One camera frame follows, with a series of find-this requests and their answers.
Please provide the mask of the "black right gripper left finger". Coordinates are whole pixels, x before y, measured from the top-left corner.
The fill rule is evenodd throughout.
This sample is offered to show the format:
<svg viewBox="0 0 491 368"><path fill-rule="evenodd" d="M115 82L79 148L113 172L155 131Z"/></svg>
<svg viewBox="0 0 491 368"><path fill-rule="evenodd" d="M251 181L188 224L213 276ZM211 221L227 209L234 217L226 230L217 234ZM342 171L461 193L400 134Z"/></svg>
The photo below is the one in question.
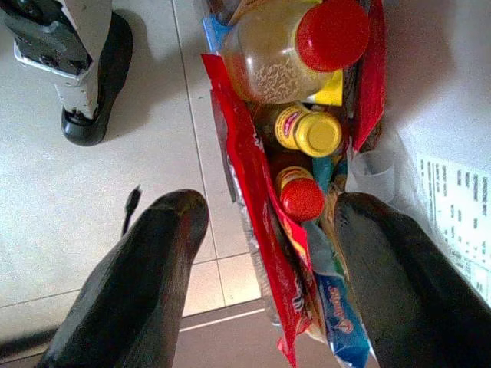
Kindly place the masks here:
<svg viewBox="0 0 491 368"><path fill-rule="evenodd" d="M192 189L152 203L91 272L39 367L171 367L209 224Z"/></svg>

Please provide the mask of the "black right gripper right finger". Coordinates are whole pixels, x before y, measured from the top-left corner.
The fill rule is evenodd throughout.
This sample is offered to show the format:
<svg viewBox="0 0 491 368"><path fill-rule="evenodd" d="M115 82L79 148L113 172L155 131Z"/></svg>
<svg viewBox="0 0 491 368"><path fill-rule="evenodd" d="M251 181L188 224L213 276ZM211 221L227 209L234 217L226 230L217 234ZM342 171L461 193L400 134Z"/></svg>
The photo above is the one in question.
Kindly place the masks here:
<svg viewBox="0 0 491 368"><path fill-rule="evenodd" d="M490 309L410 216L344 193L334 228L382 367L488 367Z"/></svg>

